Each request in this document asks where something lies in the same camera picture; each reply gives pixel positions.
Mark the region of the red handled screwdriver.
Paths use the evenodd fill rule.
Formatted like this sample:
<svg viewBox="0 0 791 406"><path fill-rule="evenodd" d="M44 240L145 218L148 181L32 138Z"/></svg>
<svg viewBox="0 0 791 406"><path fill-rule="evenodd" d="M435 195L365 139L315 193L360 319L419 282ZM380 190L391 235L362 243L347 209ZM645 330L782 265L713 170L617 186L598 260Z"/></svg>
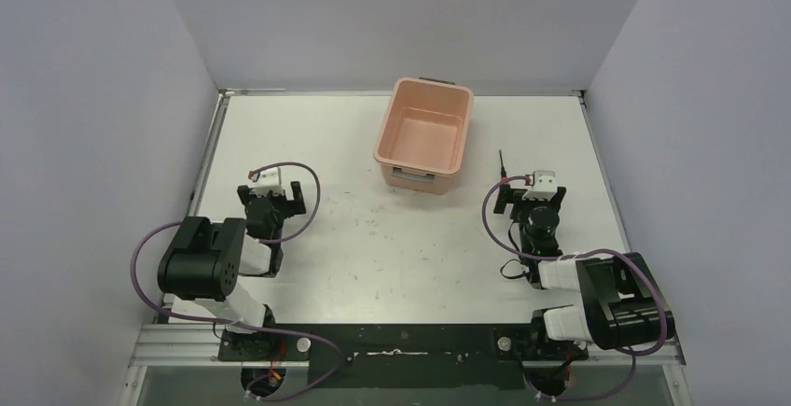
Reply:
<svg viewBox="0 0 791 406"><path fill-rule="evenodd" d="M505 167L505 162L504 162L502 149L498 149L498 158L499 158L499 162L500 162L500 177L501 177L501 180L506 180L507 179L507 169Z"/></svg>

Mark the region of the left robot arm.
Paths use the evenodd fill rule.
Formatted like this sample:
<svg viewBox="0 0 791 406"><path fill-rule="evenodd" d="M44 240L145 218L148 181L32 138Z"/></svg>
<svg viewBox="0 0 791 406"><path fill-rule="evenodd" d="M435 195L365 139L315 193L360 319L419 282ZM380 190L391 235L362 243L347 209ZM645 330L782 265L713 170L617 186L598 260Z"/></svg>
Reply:
<svg viewBox="0 0 791 406"><path fill-rule="evenodd" d="M221 360L271 360L286 352L286 339L271 329L276 324L271 308L255 300L239 279L273 278L280 272L284 223L307 212L300 183L293 181L290 188L286 196L273 184L239 186L243 217L220 223L186 217L160 261L160 290L224 320L217 328Z"/></svg>

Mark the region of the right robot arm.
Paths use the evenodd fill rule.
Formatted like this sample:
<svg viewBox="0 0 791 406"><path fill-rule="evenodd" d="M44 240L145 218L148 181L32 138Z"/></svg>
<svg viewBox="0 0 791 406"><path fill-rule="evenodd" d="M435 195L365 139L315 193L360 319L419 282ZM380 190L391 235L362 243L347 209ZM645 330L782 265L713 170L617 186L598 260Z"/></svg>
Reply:
<svg viewBox="0 0 791 406"><path fill-rule="evenodd" d="M533 287L580 297L578 304L541 312L543 322L527 329L526 347L534 356L550 357L562 342L580 341L641 357L675 337L672 309L641 253L607 248L563 253L556 230L565 188L536 197L533 184L514 188L512 181L504 177L487 192L484 201L494 206L482 205L481 217L509 209L520 237L494 242L520 263L521 277Z"/></svg>

